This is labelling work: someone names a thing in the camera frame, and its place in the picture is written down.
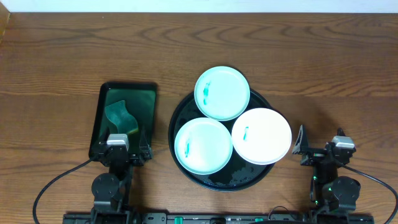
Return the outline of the green sponge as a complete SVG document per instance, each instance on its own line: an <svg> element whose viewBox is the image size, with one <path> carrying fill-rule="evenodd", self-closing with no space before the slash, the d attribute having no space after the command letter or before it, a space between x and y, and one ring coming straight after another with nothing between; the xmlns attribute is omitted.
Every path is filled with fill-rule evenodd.
<svg viewBox="0 0 398 224"><path fill-rule="evenodd" d="M118 134L130 135L139 130L137 119L128 112L125 100L106 106L105 115L115 125Z"/></svg>

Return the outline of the white plate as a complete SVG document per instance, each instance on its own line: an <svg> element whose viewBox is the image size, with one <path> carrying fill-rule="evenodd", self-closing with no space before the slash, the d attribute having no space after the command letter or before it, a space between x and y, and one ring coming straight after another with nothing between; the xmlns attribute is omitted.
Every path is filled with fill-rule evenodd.
<svg viewBox="0 0 398 224"><path fill-rule="evenodd" d="M269 165L288 153L292 130L280 113L267 108L254 108L235 121L231 137L234 149L244 160Z"/></svg>

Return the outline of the mint plate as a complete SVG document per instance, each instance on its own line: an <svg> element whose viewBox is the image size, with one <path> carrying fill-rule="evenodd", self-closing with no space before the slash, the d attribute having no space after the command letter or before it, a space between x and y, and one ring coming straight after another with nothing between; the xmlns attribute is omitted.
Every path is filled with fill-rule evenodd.
<svg viewBox="0 0 398 224"><path fill-rule="evenodd" d="M250 94L244 75L227 66L212 67L203 72L193 92L198 109L218 121L229 121L243 113Z"/></svg>
<svg viewBox="0 0 398 224"><path fill-rule="evenodd" d="M174 153L179 164L187 171L198 175L214 174L231 159L231 134L217 120L195 118L177 132Z"/></svg>

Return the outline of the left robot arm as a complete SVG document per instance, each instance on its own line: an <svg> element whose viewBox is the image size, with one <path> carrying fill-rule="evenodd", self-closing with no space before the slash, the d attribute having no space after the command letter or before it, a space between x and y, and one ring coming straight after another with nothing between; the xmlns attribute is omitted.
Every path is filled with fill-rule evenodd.
<svg viewBox="0 0 398 224"><path fill-rule="evenodd" d="M133 168L143 166L153 158L146 130L139 131L138 151L129 152L126 134L111 134L106 130L90 148L90 158L109 169L97 176L91 191L94 196L89 224L142 223L142 215L129 205Z"/></svg>

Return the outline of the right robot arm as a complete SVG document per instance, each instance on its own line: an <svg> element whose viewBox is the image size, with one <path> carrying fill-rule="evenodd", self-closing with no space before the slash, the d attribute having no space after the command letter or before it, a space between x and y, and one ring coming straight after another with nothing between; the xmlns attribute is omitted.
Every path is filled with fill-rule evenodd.
<svg viewBox="0 0 398 224"><path fill-rule="evenodd" d="M310 200L316 207L308 215L311 223L349 222L349 212L356 210L361 185L351 177L339 176L338 169L347 165L355 152L353 140L341 128L323 148L315 148L309 145L301 125L292 153L302 156L302 166L313 168Z"/></svg>

